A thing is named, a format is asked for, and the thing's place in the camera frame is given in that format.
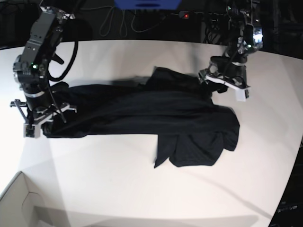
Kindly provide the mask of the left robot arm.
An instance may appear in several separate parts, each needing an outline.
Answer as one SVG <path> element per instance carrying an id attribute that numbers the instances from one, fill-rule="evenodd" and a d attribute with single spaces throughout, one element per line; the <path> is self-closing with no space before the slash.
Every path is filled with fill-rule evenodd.
<path id="1" fill-rule="evenodd" d="M 227 47 L 221 56 L 212 56 L 209 66 L 200 70 L 200 83 L 209 85 L 213 91 L 235 91 L 237 101 L 249 98 L 246 63 L 248 56 L 263 47 L 263 31 L 257 4 L 252 0 L 226 1 L 226 18 L 219 27 L 211 19 L 210 1 L 205 3 L 205 25 L 211 33 L 220 36 L 219 43 Z"/>

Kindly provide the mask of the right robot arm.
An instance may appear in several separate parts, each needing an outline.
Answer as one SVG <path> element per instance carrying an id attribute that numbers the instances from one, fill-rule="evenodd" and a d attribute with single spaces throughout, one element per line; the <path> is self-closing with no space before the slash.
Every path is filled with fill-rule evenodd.
<path id="1" fill-rule="evenodd" d="M 55 52 L 62 41 L 63 26 L 69 19 L 74 19 L 74 10 L 57 7 L 53 4 L 40 5 L 42 14 L 33 24 L 30 38 L 25 48 L 13 64 L 13 77 L 19 84 L 26 98 L 25 102 L 16 99 L 10 103 L 22 115 L 25 123 L 23 136 L 39 138 L 42 126 L 52 122 L 55 116 L 60 116 L 66 122 L 65 111 L 76 111 L 77 108 L 69 103 L 57 104 L 50 82 L 62 81 L 71 69 L 79 47 L 75 40 L 71 60 L 57 78 L 50 75 L 49 64 L 55 61 L 64 64 L 64 60 Z"/>

